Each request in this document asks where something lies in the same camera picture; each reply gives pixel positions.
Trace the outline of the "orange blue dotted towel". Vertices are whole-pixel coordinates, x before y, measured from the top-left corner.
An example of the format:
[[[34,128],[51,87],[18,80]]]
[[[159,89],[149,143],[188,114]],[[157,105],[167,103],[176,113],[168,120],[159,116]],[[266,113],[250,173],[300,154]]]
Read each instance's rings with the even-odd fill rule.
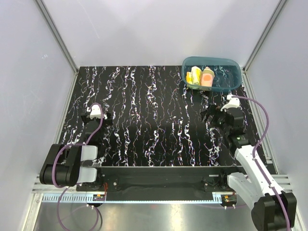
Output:
[[[208,66],[202,71],[200,78],[200,85],[204,87],[212,87],[213,80],[215,77],[214,71],[212,71]]]

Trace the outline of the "yellow crocodile towel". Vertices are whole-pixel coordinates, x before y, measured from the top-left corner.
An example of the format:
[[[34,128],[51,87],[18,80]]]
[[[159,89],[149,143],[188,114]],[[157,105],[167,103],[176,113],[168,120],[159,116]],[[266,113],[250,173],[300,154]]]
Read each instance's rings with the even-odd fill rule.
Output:
[[[186,81],[188,84],[192,85],[200,85],[200,76],[201,76],[202,70],[197,67],[193,66],[191,68],[191,71],[188,71],[186,73]]]

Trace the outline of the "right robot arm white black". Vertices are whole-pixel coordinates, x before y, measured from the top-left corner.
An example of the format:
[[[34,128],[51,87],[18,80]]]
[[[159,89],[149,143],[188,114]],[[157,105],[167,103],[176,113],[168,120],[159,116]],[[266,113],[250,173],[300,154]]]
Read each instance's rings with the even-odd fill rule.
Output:
[[[218,179],[219,187],[225,191],[232,189],[243,199],[258,231],[291,230],[297,199],[277,183],[254,150],[244,131],[244,115],[239,106],[211,104],[201,116],[204,122],[211,118],[211,126],[220,129],[226,147],[244,169],[244,173],[224,173]]]

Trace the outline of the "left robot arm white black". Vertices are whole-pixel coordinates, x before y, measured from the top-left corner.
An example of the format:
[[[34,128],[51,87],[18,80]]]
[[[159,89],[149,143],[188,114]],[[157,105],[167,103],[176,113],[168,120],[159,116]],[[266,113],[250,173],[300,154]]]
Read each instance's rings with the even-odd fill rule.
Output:
[[[97,117],[83,113],[81,119],[84,125],[81,142],[53,144],[40,171],[40,183],[62,188],[85,182],[95,191],[103,187],[104,179],[97,175],[98,170],[82,167],[81,162],[97,158],[103,144],[103,134],[108,126],[113,125],[113,117],[109,112]]]

